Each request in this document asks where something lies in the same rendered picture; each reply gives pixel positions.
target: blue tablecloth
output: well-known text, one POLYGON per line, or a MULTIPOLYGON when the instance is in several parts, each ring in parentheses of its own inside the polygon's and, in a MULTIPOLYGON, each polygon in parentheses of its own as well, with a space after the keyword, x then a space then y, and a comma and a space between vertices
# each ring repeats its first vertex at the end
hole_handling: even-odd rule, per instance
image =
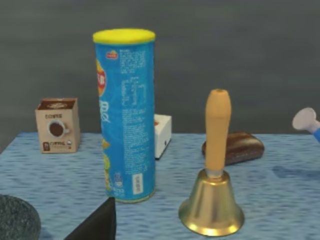
MULTIPOLYGON (((320 145, 311 135, 257 134, 263 158, 227 166, 244 226, 226 240, 320 239, 320 145)), ((204 167, 203 134, 174 134, 156 163, 156 194, 116 204, 117 240, 202 240, 178 208, 204 167)), ((21 133, 0 155, 0 193, 39 212, 40 240, 62 240, 107 199, 101 135, 83 133, 74 154, 41 154, 36 133, 21 133)))

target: wooden handle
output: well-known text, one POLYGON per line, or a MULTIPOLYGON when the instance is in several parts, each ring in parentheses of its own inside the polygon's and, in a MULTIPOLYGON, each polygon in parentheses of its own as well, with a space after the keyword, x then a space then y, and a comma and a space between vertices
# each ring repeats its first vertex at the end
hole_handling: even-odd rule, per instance
POLYGON ((226 90, 210 92, 205 106, 205 168, 220 171, 225 167, 227 136, 231 117, 231 101, 226 90))

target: gray stone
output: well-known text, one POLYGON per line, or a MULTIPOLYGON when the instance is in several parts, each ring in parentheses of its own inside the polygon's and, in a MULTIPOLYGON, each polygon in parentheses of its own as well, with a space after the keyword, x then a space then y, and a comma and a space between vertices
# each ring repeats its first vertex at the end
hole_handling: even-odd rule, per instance
POLYGON ((14 196, 0 195, 0 239, 38 240, 41 230, 37 210, 14 196))

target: blue handle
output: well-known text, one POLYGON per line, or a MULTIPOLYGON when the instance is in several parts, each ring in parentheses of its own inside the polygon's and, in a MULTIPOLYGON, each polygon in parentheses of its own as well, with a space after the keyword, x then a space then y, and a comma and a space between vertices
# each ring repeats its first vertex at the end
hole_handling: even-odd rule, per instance
POLYGON ((314 133, 313 136, 315 137, 315 139, 318 140, 318 142, 320 143, 320 128, 318 128, 314 133))

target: dark gray background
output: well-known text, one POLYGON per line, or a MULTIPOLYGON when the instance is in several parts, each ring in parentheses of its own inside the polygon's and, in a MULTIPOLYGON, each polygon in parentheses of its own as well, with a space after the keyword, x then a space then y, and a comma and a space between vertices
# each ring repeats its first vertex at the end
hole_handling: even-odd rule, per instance
POLYGON ((81 130, 99 132, 92 33, 156 32, 156 111, 174 132, 204 132, 213 88, 229 90, 231 130, 294 133, 320 112, 319 0, 0 1, 0 150, 35 131, 43 97, 78 97, 81 130))

